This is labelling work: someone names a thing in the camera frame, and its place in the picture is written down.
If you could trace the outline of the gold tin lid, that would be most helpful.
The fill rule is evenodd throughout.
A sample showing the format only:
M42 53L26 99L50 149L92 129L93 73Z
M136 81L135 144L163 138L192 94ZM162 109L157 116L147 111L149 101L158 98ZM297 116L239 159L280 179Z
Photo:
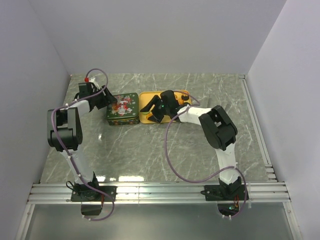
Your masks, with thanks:
M107 108L107 120L129 120L139 116L139 96L136 92L117 94L114 97L117 102Z

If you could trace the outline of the yellow serving tray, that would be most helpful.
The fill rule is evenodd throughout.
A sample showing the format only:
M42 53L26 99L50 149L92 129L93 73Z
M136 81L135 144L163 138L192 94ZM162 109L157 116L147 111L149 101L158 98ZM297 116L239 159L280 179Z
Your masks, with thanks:
M151 110L154 108L154 106L151 108L151 110L149 112L140 112L140 110L147 105L147 103L153 98L154 95L160 95L163 91L145 91L142 92L139 95L139 120L143 123L143 124L161 124L161 123L169 123L172 117L169 117L167 115L164 116L164 118L162 119L161 123L156 123L156 122L152 122L147 120L148 115L150 114ZM187 90L172 90L174 92L175 98L177 99L178 103L179 103L179 107L182 106L183 104L191 104L192 100L191 97L189 97L189 101L188 102L183 102L181 99L181 95L182 94L186 94L190 96L190 93Z

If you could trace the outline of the green square cookie tin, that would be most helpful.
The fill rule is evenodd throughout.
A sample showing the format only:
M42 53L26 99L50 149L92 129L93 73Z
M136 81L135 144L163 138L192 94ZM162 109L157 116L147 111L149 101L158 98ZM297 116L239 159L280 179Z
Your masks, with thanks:
M140 123L139 117L131 118L108 118L107 122L110 126L136 125Z

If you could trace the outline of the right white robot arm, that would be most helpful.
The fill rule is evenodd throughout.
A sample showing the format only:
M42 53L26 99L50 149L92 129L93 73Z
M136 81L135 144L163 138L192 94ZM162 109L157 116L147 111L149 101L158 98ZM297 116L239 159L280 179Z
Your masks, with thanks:
M238 129L224 108L201 108L200 102L186 90L165 90L143 92L140 98L149 96L147 103L140 106L140 113L153 123L160 124L164 117L169 123L188 123L201 126L209 145L215 150L218 160L219 186L215 195L219 199L231 200L242 185L241 174L237 169L235 143Z

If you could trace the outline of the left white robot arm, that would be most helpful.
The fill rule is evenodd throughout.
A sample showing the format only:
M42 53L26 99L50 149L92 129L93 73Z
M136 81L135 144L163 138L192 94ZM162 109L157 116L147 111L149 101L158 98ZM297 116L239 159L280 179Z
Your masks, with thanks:
M61 153L74 175L74 183L68 185L77 201L99 201L103 193L93 170L90 169L81 147L83 131L81 116L117 103L106 85L99 87L89 81L78 84L79 92L71 103L47 111L47 141L50 147Z

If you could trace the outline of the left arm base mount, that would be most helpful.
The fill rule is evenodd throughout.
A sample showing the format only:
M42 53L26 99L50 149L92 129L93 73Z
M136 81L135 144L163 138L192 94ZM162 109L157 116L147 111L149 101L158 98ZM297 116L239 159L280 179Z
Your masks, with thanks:
M81 203L81 214L84 216L98 216L102 212L104 203L112 202L116 199L117 187L114 185L102 185L97 189L110 196L94 191L84 184L75 186L72 190L70 201L72 203Z

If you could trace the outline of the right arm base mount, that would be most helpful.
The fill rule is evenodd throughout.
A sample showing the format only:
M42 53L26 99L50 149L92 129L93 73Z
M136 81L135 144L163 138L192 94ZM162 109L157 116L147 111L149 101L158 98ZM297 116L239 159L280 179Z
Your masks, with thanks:
M218 202L217 208L223 218L232 218L239 215L242 205L249 200L247 187L244 184L239 185L235 190L230 191L228 187L222 185L205 185L200 191L206 202Z

